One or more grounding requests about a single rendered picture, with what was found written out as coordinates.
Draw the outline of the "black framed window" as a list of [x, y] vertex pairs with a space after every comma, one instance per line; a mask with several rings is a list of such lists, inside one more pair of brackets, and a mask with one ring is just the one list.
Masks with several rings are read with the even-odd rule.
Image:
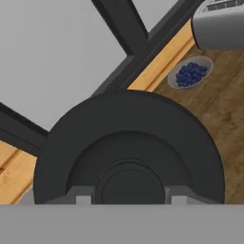
[[0, 0], [0, 141], [36, 155], [55, 123], [102, 92], [129, 87], [203, 0]]

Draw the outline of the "grey metal toaster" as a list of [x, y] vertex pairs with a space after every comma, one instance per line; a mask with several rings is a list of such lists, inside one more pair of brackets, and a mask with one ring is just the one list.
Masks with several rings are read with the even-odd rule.
[[203, 51], [244, 51], [244, 0], [204, 0], [192, 18]]

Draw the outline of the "grey glass bowl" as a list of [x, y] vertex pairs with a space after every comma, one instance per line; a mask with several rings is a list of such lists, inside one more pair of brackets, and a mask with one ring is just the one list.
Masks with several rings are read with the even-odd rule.
[[[182, 66], [187, 65], [190, 62], [197, 63], [200, 66], [206, 66], [208, 68], [207, 74], [206, 74], [206, 76], [199, 83], [196, 83], [196, 84], [191, 85], [189, 87], [179, 87], [177, 85], [177, 83], [176, 83], [175, 75], [179, 72], [179, 70], [181, 69]], [[172, 88], [175, 88], [175, 89], [191, 89], [191, 88], [197, 86], [198, 84], [202, 83], [203, 80], [211, 74], [213, 68], [214, 68], [214, 62], [209, 57], [207, 57], [207, 56], [194, 56], [194, 57], [191, 57], [191, 58], [187, 58], [187, 59], [179, 62], [170, 71], [170, 73], [168, 75], [168, 85], [170, 87], [172, 87]]]

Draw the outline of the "light wooden window sill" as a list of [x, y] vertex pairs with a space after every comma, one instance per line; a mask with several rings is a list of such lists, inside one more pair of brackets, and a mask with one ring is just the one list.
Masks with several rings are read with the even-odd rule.
[[[191, 21], [154, 58], [129, 86], [153, 92], [194, 45]], [[32, 185], [36, 157], [0, 140], [0, 205], [16, 204]]]

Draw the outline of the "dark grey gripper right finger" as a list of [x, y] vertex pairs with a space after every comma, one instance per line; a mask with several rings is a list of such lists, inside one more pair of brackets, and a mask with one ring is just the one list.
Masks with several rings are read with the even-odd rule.
[[171, 205], [199, 205], [215, 204], [215, 201], [197, 195], [187, 186], [167, 186], [165, 191], [165, 203]]

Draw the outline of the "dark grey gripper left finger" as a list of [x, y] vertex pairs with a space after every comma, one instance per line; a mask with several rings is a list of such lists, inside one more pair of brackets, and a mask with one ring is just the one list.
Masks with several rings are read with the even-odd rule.
[[66, 195], [49, 201], [49, 204], [91, 205], [93, 186], [73, 186]]

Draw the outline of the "pile of blueberries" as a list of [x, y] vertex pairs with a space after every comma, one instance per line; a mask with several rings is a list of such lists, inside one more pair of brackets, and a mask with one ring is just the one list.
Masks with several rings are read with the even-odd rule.
[[181, 67], [175, 75], [176, 83], [179, 87], [189, 87], [199, 83], [207, 74], [208, 68], [197, 63], [190, 62]]

